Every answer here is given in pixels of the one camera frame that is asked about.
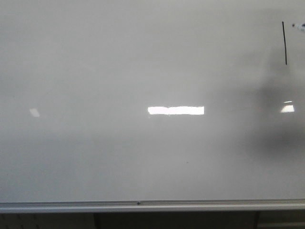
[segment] whiteboard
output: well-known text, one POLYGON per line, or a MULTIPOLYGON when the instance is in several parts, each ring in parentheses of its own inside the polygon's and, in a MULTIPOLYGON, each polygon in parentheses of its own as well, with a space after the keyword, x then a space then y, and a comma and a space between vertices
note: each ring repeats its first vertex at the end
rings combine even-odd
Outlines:
POLYGON ((0 1, 0 210, 303 208, 303 6, 0 1))

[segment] marker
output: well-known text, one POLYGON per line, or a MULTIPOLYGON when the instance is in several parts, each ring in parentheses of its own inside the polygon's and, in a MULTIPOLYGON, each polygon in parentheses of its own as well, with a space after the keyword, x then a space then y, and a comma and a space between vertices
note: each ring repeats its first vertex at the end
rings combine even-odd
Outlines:
POLYGON ((292 27, 297 28, 299 31, 305 32, 305 23, 304 24, 292 24, 292 27))

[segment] white surface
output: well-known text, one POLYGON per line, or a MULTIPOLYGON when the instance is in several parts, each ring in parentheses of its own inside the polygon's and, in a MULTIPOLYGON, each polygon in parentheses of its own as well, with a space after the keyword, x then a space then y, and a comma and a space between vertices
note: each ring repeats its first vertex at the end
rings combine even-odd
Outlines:
POLYGON ((304 198, 304 6, 0 1, 0 201, 304 198))

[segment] black marker line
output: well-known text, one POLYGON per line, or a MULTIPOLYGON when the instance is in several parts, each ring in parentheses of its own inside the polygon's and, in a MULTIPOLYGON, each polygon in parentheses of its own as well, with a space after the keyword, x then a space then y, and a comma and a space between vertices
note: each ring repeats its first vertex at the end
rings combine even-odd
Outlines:
POLYGON ((286 36, 285 36, 285 27, 284 27, 284 22, 283 21, 282 21, 282 26, 283 26, 283 36, 284 36, 284 46, 285 46, 285 63, 287 65, 286 36))

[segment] black line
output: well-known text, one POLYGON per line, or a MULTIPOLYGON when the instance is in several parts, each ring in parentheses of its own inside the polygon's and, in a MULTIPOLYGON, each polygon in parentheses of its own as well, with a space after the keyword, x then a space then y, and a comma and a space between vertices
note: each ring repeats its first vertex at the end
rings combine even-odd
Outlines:
POLYGON ((285 63, 287 65, 286 36, 285 36, 285 27, 284 27, 284 22, 283 21, 282 21, 282 26, 283 26, 283 36, 284 36, 284 46, 285 46, 285 63))

